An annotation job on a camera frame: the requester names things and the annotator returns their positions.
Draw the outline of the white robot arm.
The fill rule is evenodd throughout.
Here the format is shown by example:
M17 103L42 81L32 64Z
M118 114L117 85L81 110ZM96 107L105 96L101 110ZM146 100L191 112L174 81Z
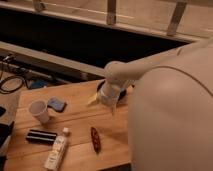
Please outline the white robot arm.
M132 171L213 171L213 38L108 63L89 103L114 110L129 86Z

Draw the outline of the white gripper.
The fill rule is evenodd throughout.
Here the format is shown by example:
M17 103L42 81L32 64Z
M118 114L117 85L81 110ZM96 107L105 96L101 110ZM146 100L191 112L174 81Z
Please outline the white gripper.
M110 110L112 115L114 115L116 112L116 104L118 102L118 98L121 92L122 91L115 85L111 85L108 82L105 82L101 89L98 91L98 94L95 93L89 98L87 105L96 105L99 100L104 105L111 106Z

